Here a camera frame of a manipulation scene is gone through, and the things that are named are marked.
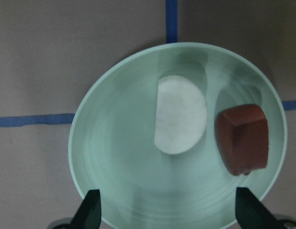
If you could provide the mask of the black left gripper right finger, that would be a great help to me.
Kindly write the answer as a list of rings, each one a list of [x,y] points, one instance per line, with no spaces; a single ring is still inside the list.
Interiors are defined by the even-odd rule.
[[[235,217],[242,229],[278,229],[270,211],[246,187],[236,188]]]

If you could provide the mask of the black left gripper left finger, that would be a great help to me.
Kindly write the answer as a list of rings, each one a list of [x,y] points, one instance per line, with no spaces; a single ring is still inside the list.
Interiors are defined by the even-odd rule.
[[[89,190],[71,221],[73,229],[98,229],[101,224],[99,189]]]

